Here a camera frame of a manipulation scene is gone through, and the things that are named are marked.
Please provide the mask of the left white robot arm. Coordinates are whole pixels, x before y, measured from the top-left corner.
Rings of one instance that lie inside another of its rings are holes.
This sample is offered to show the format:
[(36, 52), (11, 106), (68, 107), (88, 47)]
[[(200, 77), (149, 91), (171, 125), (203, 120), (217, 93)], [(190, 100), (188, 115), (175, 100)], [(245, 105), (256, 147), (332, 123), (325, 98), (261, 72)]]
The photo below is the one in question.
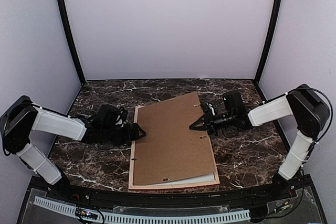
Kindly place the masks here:
[(114, 146), (140, 140), (145, 130), (127, 120), (123, 107), (102, 105), (91, 116), (69, 116), (35, 104), (30, 97), (20, 96), (1, 116), (1, 139), (5, 155), (17, 156), (35, 174), (53, 186), (63, 201), (74, 197), (69, 180), (32, 138), (41, 134), (63, 136), (84, 144), (109, 143)]

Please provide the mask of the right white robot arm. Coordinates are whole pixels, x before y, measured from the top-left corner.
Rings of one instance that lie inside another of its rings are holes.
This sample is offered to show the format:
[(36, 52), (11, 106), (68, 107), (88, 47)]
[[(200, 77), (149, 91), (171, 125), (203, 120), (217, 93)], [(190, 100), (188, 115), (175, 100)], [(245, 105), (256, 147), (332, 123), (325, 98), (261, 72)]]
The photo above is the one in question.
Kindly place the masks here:
[(331, 100), (325, 93), (307, 84), (301, 84), (250, 110), (245, 107), (242, 95), (238, 91), (224, 93), (222, 98), (225, 112), (217, 112), (210, 102), (202, 103), (200, 106), (203, 115), (189, 125), (190, 130), (216, 135), (219, 130), (231, 126), (238, 130), (249, 130), (286, 118), (291, 118), (295, 123), (295, 138), (276, 172), (276, 176), (282, 179), (268, 187), (269, 197), (273, 200), (280, 199), (288, 191), (286, 181), (291, 180), (303, 167), (315, 146), (329, 131), (334, 117)]

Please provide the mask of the black corner post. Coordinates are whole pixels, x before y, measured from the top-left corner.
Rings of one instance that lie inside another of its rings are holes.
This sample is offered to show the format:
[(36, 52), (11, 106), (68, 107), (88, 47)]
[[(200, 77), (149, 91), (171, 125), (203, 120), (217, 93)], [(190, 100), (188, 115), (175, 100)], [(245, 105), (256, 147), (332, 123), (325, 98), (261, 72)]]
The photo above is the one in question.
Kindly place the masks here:
[(72, 58), (72, 62), (73, 62), (73, 65), (75, 67), (77, 77), (78, 77), (81, 85), (84, 85), (86, 83), (86, 79), (85, 79), (85, 75), (84, 75), (84, 72), (83, 72), (83, 69), (82, 69), (82, 66), (81, 66), (81, 63), (80, 63), (80, 60), (79, 60), (79, 56), (78, 56), (78, 53), (77, 53), (77, 50), (76, 50), (75, 41), (74, 41), (74, 38), (73, 38), (73, 35), (72, 35), (65, 0), (57, 0), (57, 4), (58, 4), (58, 9), (59, 9), (59, 13), (60, 13), (62, 26), (63, 26), (64, 33), (65, 33), (65, 36), (66, 36), (66, 41), (67, 41), (68, 48), (69, 48), (69, 51), (70, 51), (70, 55), (71, 55), (71, 58)]
[(258, 68), (254, 77), (254, 82), (256, 83), (256, 85), (259, 85), (260, 80), (262, 78), (263, 75), (263, 71), (265, 69), (266, 66), (266, 62), (267, 62), (267, 58), (269, 55), (269, 51), (270, 51), (270, 47), (271, 47), (271, 43), (274, 37), (274, 33), (275, 33), (275, 29), (276, 29), (276, 24), (277, 24), (277, 20), (278, 20), (278, 15), (279, 15), (279, 11), (280, 11), (280, 5), (281, 5), (281, 0), (274, 0), (273, 5), (272, 5), (272, 11), (271, 11), (271, 15), (270, 15), (270, 21), (269, 21), (269, 25), (268, 25), (268, 29), (267, 29), (267, 34), (266, 34), (266, 38), (265, 38), (265, 43), (263, 46), (263, 50), (260, 56), (260, 61), (258, 64)]

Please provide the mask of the right black corner post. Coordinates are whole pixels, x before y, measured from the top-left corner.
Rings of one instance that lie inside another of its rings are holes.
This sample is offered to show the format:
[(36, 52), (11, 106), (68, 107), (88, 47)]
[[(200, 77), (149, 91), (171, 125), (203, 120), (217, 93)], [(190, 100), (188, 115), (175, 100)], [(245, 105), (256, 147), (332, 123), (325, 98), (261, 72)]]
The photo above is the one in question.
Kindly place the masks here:
[(276, 29), (276, 24), (277, 24), (277, 20), (278, 20), (278, 15), (279, 15), (279, 11), (280, 11), (280, 5), (281, 5), (281, 0), (274, 0), (273, 5), (272, 5), (272, 11), (271, 11), (271, 15), (270, 15), (270, 21), (269, 21), (269, 25), (268, 25), (268, 29), (267, 29), (267, 34), (266, 34), (266, 38), (265, 38), (265, 43), (263, 46), (263, 50), (260, 56), (260, 61), (258, 64), (258, 68), (254, 77), (254, 82), (256, 83), (256, 85), (259, 85), (260, 80), (262, 78), (263, 75), (263, 71), (265, 69), (266, 66), (266, 62), (267, 62), (267, 58), (269, 55), (269, 51), (270, 51), (270, 47), (271, 47), (271, 43), (274, 37), (274, 33), (275, 33), (275, 29)]

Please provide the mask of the left black corner post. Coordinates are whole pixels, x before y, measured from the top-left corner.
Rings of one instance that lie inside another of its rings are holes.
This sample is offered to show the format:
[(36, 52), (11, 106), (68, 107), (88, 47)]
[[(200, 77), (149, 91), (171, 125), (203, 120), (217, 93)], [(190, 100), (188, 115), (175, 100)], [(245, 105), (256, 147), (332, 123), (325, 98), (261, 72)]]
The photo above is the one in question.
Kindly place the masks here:
[(59, 13), (60, 13), (62, 26), (63, 26), (64, 33), (65, 33), (65, 36), (66, 36), (66, 41), (67, 41), (68, 48), (69, 48), (69, 51), (70, 51), (70, 55), (71, 55), (71, 58), (72, 58), (72, 62), (73, 62), (73, 65), (75, 67), (77, 77), (78, 77), (81, 85), (84, 85), (86, 83), (86, 79), (85, 79), (85, 75), (84, 75), (84, 72), (83, 72), (83, 69), (82, 69), (82, 66), (81, 66), (81, 63), (80, 63), (80, 60), (79, 60), (79, 56), (78, 56), (78, 53), (77, 53), (77, 50), (76, 50), (75, 41), (74, 41), (74, 38), (73, 38), (73, 35), (72, 35), (65, 0), (57, 0), (57, 4), (58, 4), (58, 9), (59, 9)]

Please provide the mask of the black front rail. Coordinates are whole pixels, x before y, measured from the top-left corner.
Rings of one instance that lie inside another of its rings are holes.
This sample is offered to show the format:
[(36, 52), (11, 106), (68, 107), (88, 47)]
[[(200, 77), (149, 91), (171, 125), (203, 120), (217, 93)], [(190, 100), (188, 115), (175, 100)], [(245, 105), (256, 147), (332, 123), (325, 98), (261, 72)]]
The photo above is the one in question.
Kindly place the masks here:
[(258, 208), (274, 199), (267, 195), (271, 184), (246, 189), (210, 191), (204, 193), (161, 193), (146, 194), (100, 190), (81, 186), (70, 186), (75, 194), (70, 203), (83, 207), (113, 209), (114, 207), (148, 208), (191, 208), (228, 205), (236, 207)]

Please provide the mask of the sunset seascape photo print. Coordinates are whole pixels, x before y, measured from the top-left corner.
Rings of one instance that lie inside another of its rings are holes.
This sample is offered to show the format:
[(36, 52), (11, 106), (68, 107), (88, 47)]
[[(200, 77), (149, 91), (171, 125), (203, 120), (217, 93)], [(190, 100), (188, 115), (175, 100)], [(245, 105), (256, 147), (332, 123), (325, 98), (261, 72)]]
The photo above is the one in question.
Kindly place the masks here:
[(154, 184), (154, 185), (155, 186), (156, 185), (179, 185), (179, 184), (193, 184), (193, 183), (204, 183), (204, 182), (213, 182), (213, 181), (215, 181), (215, 174), (210, 173), (210, 174), (205, 174), (202, 176), (181, 179), (181, 180), (176, 180), (176, 181), (169, 181), (169, 182), (164, 182), (164, 183), (159, 183), (159, 184)]

